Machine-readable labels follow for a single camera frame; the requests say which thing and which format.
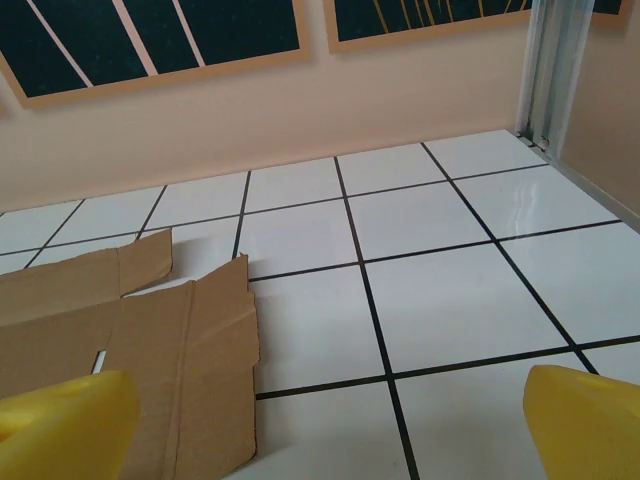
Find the aluminium corner post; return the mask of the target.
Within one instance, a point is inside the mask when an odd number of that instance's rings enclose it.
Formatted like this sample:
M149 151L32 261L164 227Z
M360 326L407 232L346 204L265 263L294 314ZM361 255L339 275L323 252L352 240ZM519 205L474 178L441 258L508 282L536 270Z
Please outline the aluminium corner post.
M515 129L560 158L595 0L532 0Z

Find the brown cardboard box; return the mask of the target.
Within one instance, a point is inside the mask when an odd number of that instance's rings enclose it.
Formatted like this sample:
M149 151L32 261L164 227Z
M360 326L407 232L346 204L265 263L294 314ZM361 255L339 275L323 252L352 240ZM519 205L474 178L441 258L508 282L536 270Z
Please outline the brown cardboard box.
M106 371L140 412L118 480L220 480L256 451L248 259L161 289L172 234L0 275L0 399Z

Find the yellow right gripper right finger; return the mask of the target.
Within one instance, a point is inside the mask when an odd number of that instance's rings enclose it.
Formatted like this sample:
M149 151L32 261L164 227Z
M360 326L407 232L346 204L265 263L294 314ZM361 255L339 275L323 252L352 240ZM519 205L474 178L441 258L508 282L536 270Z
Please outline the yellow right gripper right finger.
M640 386L531 368L523 411L548 480L640 480Z

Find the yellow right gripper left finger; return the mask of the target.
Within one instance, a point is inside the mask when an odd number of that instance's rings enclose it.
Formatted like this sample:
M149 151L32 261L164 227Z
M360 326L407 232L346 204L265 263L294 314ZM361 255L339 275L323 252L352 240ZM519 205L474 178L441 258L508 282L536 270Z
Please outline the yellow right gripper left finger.
M0 399L0 480L118 480L139 412L122 371Z

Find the aluminium side rail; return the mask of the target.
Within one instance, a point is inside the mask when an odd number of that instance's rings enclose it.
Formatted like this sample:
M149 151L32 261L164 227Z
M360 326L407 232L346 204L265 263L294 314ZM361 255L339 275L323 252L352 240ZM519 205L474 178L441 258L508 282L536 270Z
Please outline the aluminium side rail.
M621 202L606 193L570 166L552 157L550 155L548 141L545 138L536 141L532 134L526 134L519 130L512 131L512 134L519 140L523 141L527 147L531 148L534 153L541 157L547 164L558 170L568 180L574 183L611 213L616 215L633 230L640 233L640 215L634 213L631 209L624 206Z

